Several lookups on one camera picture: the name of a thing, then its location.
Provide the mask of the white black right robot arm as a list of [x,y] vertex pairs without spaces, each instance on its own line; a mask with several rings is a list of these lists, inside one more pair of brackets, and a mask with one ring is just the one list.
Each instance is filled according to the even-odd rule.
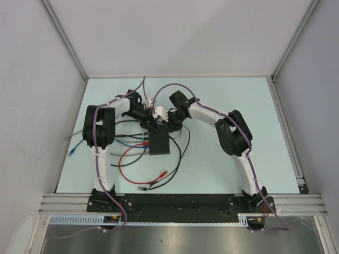
[[263,207],[267,190],[258,178],[252,161],[252,134],[241,113],[234,110],[230,113],[217,111],[203,105],[195,97],[188,99],[181,91],[169,97],[175,110],[167,112],[169,130],[179,130],[187,118],[202,121],[216,129],[222,150],[231,156],[242,179],[242,193],[245,208],[257,212]]

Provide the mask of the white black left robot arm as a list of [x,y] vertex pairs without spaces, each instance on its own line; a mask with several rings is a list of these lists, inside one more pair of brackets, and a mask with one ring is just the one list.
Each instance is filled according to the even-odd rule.
[[145,105],[138,92],[128,90],[125,96],[117,96],[112,103],[103,106],[89,105],[83,125],[83,139],[91,148],[95,160],[96,180],[94,189],[110,192],[114,189],[110,148],[115,140],[115,119],[129,116],[148,132],[160,133],[150,106]]

